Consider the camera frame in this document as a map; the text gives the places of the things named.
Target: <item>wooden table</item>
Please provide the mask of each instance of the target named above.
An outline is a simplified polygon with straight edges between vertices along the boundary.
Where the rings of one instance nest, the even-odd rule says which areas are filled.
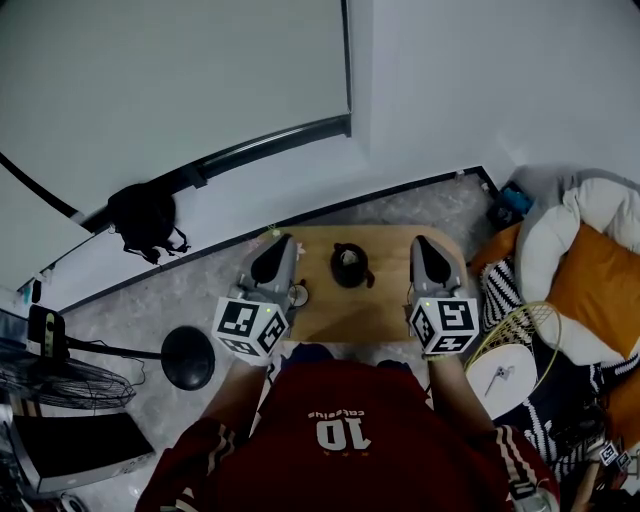
[[[444,233],[427,226],[309,226],[281,228],[302,244],[296,282],[306,280],[309,302],[295,318],[291,339],[318,342],[407,341],[403,306],[409,290],[409,259],[413,239],[432,238],[447,248],[465,269],[458,246]],[[373,288],[342,288],[333,279],[329,261],[335,243],[354,243],[369,256]]]

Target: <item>baseboard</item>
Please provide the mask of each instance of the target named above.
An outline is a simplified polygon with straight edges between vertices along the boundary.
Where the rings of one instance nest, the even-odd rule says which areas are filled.
[[[480,177],[480,179],[482,181],[484,181],[487,186],[489,187],[489,194],[491,195],[491,197],[495,198],[498,195],[498,189],[496,187],[496,185],[493,183],[493,181],[491,180],[491,178],[489,177],[489,175],[487,174],[487,172],[485,171],[485,169],[481,166],[478,167],[471,167],[469,169],[464,169],[463,170],[465,175],[472,175],[472,174],[476,174]],[[432,185],[434,183],[440,183],[442,181],[447,181],[447,180],[451,180],[451,179],[455,179],[456,175],[458,175],[458,172],[448,172],[445,174],[440,174],[438,176],[431,176],[429,178],[423,178],[417,181],[412,181],[409,183],[404,183],[402,185],[397,185],[395,187],[391,187],[391,188],[387,188],[384,190],[380,190],[378,192],[373,192],[370,194],[365,194],[362,196],[358,196],[355,197],[353,199],[348,199],[347,201],[342,201],[339,203],[335,203],[329,206],[325,206],[323,208],[318,208],[306,213],[302,213],[300,215],[295,215],[294,217],[290,217],[288,219],[282,220],[280,222],[277,223],[278,226],[280,227],[285,227],[285,226],[293,226],[295,224],[300,224],[301,222],[305,222],[311,219],[314,219],[316,217],[320,217],[322,215],[327,215],[329,213],[333,213],[333,212],[337,212],[340,210],[344,210],[345,208],[350,208],[352,206],[356,206],[362,203],[366,203],[369,201],[373,201],[375,199],[380,199],[383,197],[387,197],[393,194],[397,194],[399,192],[405,192],[407,190],[411,190],[413,188],[419,188],[419,187],[423,187],[425,185]],[[85,304],[88,304],[89,302],[93,302],[94,300],[97,300],[101,297],[105,297],[106,295],[109,295],[110,293],[116,292],[118,290],[121,290],[123,288],[126,288],[127,286],[130,286],[134,283],[138,283],[144,279],[147,279],[151,276],[154,276],[156,274],[159,274],[161,272],[165,272],[167,270],[170,270],[172,268],[178,267],[180,265],[184,265],[185,263],[189,263],[191,261],[197,260],[199,258],[202,258],[204,256],[208,256],[209,254],[213,254],[215,252],[221,251],[223,249],[226,249],[228,247],[237,245],[239,243],[242,242],[246,242],[248,240],[252,240],[258,236],[260,236],[262,233],[265,233],[267,231],[269,231],[270,226],[264,226],[262,228],[259,229],[255,229],[253,231],[250,231],[248,233],[245,233],[243,235],[239,235],[236,236],[234,238],[230,238],[229,240],[225,240],[224,242],[220,242],[218,244],[214,244],[210,247],[207,247],[206,249],[202,249],[200,251],[188,254],[186,256],[183,256],[180,259],[174,260],[166,265],[163,266],[158,266],[156,268],[153,268],[147,272],[144,272],[142,274],[138,274],[135,277],[132,277],[131,279],[127,279],[126,281],[123,281],[121,283],[118,283],[115,286],[112,286],[110,288],[107,288],[99,293],[96,293],[94,295],[91,295],[85,299],[82,299],[79,302],[76,302],[75,304],[72,304],[71,306],[65,307],[62,310],[60,310],[61,314],[64,313],[68,313],[69,311],[79,308],[81,306],[84,306]]]

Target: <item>cushion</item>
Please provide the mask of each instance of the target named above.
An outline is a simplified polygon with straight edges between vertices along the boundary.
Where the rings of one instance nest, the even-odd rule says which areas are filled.
[[[609,439],[624,439],[626,448],[640,441],[640,370],[636,370],[609,394]]]
[[[516,284],[524,302],[547,299],[581,222],[640,253],[640,185],[598,169],[561,175],[549,184],[522,222],[516,244]],[[557,322],[545,322],[539,334],[552,347],[560,339],[560,350],[574,364],[625,360],[581,322],[560,315],[561,331]]]
[[[547,301],[628,359],[640,337],[640,256],[581,224]]]
[[[479,276],[484,267],[511,256],[516,250],[516,241],[520,233],[521,222],[496,233],[471,260],[469,271]]]

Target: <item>gray floor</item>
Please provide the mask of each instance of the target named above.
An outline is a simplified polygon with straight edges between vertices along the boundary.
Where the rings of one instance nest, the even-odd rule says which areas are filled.
[[[465,176],[377,199],[307,224],[429,225],[447,233],[469,260],[493,233],[484,217],[490,203],[479,178]],[[194,325],[209,334],[217,298],[226,295],[236,263],[252,246],[246,242],[211,254],[69,312],[65,315],[68,334],[139,350],[158,350],[164,337],[180,325]],[[291,346],[287,346],[283,350],[290,349]],[[146,382],[137,388],[138,396],[127,410],[158,454],[172,446],[182,431],[198,418],[222,382],[229,355],[217,346],[215,350],[218,360],[214,377],[204,389],[196,392],[172,387],[158,363],[146,363]],[[344,355],[348,348],[336,346],[333,350]],[[119,373],[132,383],[141,376],[140,364],[136,361],[85,354],[74,356]],[[383,345],[357,357],[364,362],[387,358],[406,361],[426,384],[426,369],[415,343]],[[93,512],[131,511],[156,460],[135,473],[72,492],[85,500]]]

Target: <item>red jersey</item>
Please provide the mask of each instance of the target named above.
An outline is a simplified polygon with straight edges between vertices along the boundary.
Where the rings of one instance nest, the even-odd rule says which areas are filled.
[[[558,496],[524,436],[501,427],[465,439],[426,398],[396,369],[294,365],[249,440],[199,420],[164,452],[136,510],[510,511],[510,475]]]

